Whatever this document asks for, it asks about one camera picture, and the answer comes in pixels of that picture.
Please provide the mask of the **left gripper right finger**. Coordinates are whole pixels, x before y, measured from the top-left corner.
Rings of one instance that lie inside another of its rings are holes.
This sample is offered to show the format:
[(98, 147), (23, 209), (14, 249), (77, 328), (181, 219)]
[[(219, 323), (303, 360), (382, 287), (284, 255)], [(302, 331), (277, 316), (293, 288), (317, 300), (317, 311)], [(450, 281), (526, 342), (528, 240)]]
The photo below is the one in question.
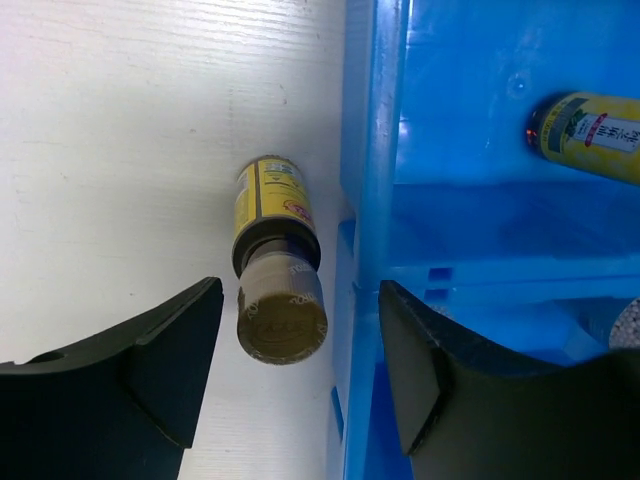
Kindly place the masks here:
[(559, 366), (505, 348), (394, 281), (379, 289), (399, 440), (418, 479), (635, 479), (639, 353)]

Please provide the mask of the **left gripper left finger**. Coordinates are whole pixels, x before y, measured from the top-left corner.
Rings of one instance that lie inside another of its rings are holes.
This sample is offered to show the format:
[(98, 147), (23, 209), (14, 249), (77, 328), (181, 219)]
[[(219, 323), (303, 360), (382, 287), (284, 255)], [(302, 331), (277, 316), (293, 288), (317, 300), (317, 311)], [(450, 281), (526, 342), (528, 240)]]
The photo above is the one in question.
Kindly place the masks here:
[(1, 367), (5, 479), (175, 479), (221, 322), (207, 277), (86, 339)]

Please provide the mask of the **silver-lid shaker can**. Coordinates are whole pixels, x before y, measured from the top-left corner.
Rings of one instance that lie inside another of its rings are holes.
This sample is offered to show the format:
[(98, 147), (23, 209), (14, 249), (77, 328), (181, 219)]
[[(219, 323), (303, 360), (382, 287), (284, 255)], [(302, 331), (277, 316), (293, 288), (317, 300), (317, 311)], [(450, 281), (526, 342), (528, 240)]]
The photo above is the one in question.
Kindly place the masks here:
[(578, 300), (575, 308), (580, 358), (609, 350), (639, 348), (638, 298), (589, 298)]

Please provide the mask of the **small brown yellow bottle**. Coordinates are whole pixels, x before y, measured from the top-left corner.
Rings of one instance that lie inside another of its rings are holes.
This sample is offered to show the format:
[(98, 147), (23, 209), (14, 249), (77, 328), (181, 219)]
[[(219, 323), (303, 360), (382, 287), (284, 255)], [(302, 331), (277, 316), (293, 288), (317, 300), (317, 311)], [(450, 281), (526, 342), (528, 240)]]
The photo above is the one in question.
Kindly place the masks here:
[(320, 262), (298, 167), (274, 155), (250, 161), (237, 178), (232, 248), (239, 280), (237, 337), (249, 356), (289, 365), (320, 348), (328, 331)]
[(585, 91), (546, 97), (526, 124), (529, 148), (545, 160), (637, 185), (639, 101)]

